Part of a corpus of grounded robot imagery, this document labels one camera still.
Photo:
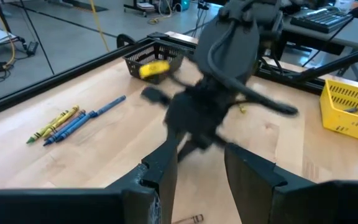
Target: plastic basket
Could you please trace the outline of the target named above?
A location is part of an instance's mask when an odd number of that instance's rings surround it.
[[[165,45],[160,42],[153,42],[127,54],[124,56],[124,59],[127,63],[129,73],[133,77],[140,78],[140,67],[147,63],[153,62],[154,60],[168,60],[171,70],[178,70],[183,61],[183,54],[181,54],[181,50],[176,47]],[[159,84],[166,77],[166,75],[161,74],[153,75],[142,80],[153,84]]]
[[[326,80],[320,98],[323,126],[358,139],[358,111],[349,113],[344,110],[358,109],[358,87],[333,80]]]

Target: floor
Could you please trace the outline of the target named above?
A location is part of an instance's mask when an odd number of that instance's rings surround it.
[[[153,32],[174,31],[188,34],[195,28],[197,21],[197,5],[190,4],[189,10],[175,13],[172,17],[160,20],[156,25],[150,25],[147,21],[158,14],[149,14],[143,17],[137,11],[124,12],[124,1],[94,0],[95,4],[109,9],[99,12],[101,28],[105,35],[110,50],[116,49],[116,36],[128,34],[134,39],[144,38]],[[6,19],[14,35],[19,35],[30,41],[39,41],[37,54],[34,57],[18,60],[11,70],[11,76],[0,83],[0,97],[25,88],[35,82],[39,82],[54,74],[73,68],[81,63],[99,57],[107,52],[94,22],[93,14],[75,8],[68,8],[55,4],[49,4],[42,0],[24,1],[27,13],[35,26],[31,28],[25,12],[22,8],[11,4],[3,4],[2,8],[10,16]],[[219,7],[212,6],[206,15],[205,21],[209,21],[216,15]],[[19,42],[16,49],[22,49]],[[0,46],[0,62],[8,61],[11,57],[9,45]],[[25,54],[17,51],[17,58],[25,57]],[[286,49],[282,60],[289,63],[300,64],[307,60],[308,54],[297,50]],[[355,79],[352,72],[345,74],[346,78]]]

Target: blue crayon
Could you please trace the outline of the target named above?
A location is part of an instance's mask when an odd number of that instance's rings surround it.
[[[85,124],[91,117],[94,118],[95,117],[95,112],[94,111],[90,111],[87,115],[83,116],[79,121],[77,121],[72,127],[70,127],[69,129],[67,129],[64,133],[62,133],[61,135],[59,135],[59,137],[57,137],[56,142],[60,142],[62,140],[64,140],[65,138],[67,138],[69,135],[73,134],[73,132],[75,132],[75,130],[77,130],[78,128],[80,128],[83,124]]]
[[[45,144],[44,146],[47,146],[49,144],[52,144],[56,141],[56,139],[63,134],[65,131],[67,131],[69,128],[71,128],[75,123],[77,123],[77,121],[79,121],[81,118],[83,118],[85,116],[85,110],[81,110],[80,114],[72,121],[70,121],[68,124],[66,124],[66,126],[64,128],[62,128],[61,130],[59,130],[57,133],[53,134],[52,136],[50,136],[47,140],[45,140]]]
[[[100,110],[98,110],[98,112],[96,112],[96,116],[93,116],[92,118],[95,118],[95,117],[103,114],[104,112],[110,110],[111,108],[113,108],[117,104],[119,104],[122,101],[124,101],[126,98],[127,98],[126,96],[121,96],[121,97],[117,98],[113,102],[109,103],[108,105],[106,105],[106,106],[102,107]]]

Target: keyboard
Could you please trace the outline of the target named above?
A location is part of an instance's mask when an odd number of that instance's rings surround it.
[[[291,24],[328,34],[339,29],[351,19],[352,15],[350,14],[344,14],[337,10],[319,9],[304,16],[292,17]]]

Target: wooden tabletop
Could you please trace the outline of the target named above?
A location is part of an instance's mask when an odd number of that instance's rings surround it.
[[[192,83],[201,77],[186,60],[177,75]],[[300,114],[286,118],[257,105],[246,106],[246,114],[233,108],[219,129],[223,136],[314,182],[358,180],[358,140],[322,127],[319,96],[257,77],[247,84],[291,103]],[[0,189],[105,187],[120,178],[165,139],[165,110],[140,97],[145,86],[131,78],[126,63],[118,59],[1,112]],[[170,80],[158,87],[170,95],[181,89]],[[125,102],[63,142],[43,147],[40,140],[26,145],[36,130],[63,110],[73,105],[97,110],[121,95],[127,96]],[[178,166],[173,219],[199,213],[204,214],[205,223],[240,223],[223,153],[214,146],[204,154],[192,154]]]

